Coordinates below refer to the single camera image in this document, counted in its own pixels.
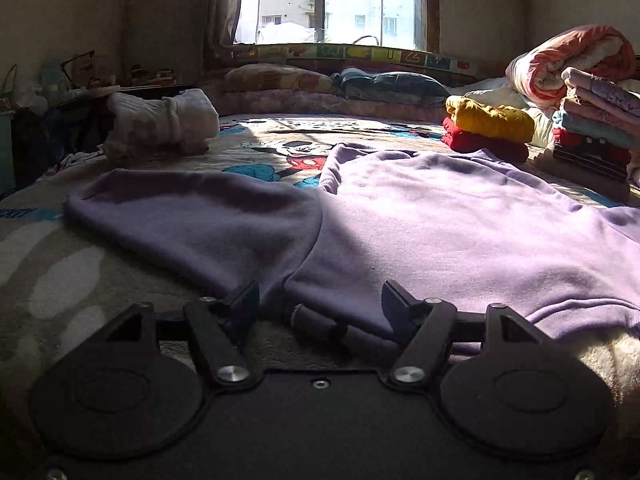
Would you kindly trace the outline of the yellow knit sweater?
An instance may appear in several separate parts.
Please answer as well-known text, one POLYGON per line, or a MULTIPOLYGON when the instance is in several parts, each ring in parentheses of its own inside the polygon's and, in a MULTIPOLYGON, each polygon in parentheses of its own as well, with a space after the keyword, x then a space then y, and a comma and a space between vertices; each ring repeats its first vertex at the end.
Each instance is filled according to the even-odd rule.
POLYGON ((465 132, 515 143, 533 140, 533 118, 515 107, 491 106, 464 96, 450 96, 445 106, 454 124, 465 132))

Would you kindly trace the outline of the stack of folded clothes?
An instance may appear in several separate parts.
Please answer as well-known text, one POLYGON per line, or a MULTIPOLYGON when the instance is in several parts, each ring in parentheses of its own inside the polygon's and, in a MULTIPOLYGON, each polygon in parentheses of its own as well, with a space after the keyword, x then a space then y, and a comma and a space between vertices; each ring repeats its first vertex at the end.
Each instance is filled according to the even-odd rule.
POLYGON ((574 67, 562 71, 566 95, 554 124, 630 153, 627 174, 639 186, 639 81, 614 82, 574 67))

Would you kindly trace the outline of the white floral cloth bundle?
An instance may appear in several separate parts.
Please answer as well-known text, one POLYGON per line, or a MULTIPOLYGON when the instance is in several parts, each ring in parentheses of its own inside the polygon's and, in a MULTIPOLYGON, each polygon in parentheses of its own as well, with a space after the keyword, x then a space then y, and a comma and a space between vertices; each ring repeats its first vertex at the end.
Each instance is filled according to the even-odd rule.
POLYGON ((114 126, 102 150, 118 166, 164 148, 183 155, 201 154, 219 133, 216 108, 198 88, 158 100, 117 92, 108 99, 107 108, 114 114, 114 126))

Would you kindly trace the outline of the cluttered side table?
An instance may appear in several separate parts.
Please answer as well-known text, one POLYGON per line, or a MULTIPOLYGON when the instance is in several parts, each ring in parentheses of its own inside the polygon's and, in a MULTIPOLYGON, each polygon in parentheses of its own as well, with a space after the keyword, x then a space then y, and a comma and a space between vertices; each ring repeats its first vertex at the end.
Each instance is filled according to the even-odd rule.
POLYGON ((49 107, 41 116, 18 110, 12 119, 14 183, 11 192, 26 188, 44 173, 60 169, 63 159, 93 153, 114 128, 115 114, 107 108, 111 90, 91 90, 49 107))

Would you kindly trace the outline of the white duvet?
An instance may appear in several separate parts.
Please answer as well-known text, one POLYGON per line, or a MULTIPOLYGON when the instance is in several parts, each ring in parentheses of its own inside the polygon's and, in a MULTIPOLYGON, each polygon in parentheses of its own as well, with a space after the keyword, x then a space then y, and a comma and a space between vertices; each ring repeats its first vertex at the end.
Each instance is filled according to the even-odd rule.
POLYGON ((462 87, 451 87, 450 92, 456 96, 465 96, 477 102, 499 106, 506 105, 529 114, 535 124, 532 140, 533 146, 546 148, 553 140, 552 115, 554 108, 540 108, 533 101, 514 90, 506 77, 489 78, 466 84, 462 87))

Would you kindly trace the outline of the red knit sweater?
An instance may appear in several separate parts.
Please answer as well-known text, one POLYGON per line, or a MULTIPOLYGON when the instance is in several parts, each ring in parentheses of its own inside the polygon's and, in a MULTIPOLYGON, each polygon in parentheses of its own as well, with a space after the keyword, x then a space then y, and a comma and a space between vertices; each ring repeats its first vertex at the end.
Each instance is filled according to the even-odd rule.
POLYGON ((442 126, 445 129, 442 142, 455 152, 468 154, 479 150, 487 150, 498 159, 511 164, 524 164, 528 159, 529 151, 525 143, 488 138, 480 134, 463 131, 454 124, 450 117, 446 117, 442 121, 442 126))

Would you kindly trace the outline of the orange rolled quilt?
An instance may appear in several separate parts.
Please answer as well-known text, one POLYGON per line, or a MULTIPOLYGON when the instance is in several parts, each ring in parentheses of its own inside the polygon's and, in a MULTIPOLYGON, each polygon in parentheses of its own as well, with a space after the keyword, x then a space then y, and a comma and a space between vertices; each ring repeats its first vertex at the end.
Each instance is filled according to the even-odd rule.
POLYGON ((561 32, 514 58, 506 68, 510 86, 540 108, 554 107, 566 95, 567 68, 612 81, 630 78, 636 54, 628 39, 608 25, 582 25, 561 32))

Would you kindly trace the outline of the dark blue pillow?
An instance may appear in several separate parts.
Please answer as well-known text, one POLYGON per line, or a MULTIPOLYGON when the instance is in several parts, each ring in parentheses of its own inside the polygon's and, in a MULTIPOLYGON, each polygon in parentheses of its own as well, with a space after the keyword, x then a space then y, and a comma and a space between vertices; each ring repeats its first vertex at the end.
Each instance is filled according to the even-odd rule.
POLYGON ((417 107, 444 105, 450 93, 436 79, 418 73, 386 72, 372 74, 346 68, 332 80, 346 98, 404 104, 417 107))

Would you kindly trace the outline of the purple sweatshirt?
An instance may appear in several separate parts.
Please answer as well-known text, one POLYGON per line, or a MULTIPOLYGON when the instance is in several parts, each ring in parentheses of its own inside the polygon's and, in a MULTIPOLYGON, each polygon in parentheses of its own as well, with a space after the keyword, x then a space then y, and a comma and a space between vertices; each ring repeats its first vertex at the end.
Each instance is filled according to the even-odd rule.
POLYGON ((486 152, 337 145, 314 188, 233 172, 115 170, 66 218, 220 297, 248 282, 265 313, 336 324, 392 356, 386 281, 463 312, 502 302, 547 335, 639 329, 639 213, 572 200, 486 152))

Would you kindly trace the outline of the colourful foam mat strip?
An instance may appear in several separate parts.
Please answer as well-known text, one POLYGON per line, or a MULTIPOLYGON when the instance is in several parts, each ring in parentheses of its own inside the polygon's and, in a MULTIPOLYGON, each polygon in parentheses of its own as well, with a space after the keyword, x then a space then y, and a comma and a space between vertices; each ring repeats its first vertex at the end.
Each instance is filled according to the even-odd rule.
POLYGON ((361 44, 239 44, 231 48, 238 63, 274 63, 319 70, 345 66, 382 70, 383 67, 408 68, 414 72, 442 72, 470 78, 492 75, 500 65, 453 58, 449 55, 361 44))

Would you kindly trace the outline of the pink floral quilt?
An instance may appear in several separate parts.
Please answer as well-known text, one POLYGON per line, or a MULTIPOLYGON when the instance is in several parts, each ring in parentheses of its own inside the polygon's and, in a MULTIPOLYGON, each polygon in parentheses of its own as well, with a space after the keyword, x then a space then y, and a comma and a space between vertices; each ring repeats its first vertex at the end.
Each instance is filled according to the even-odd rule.
POLYGON ((221 116, 327 114, 434 124, 447 116, 442 104, 404 104, 344 96, 328 75, 277 64, 235 67, 203 82, 200 88, 221 116))

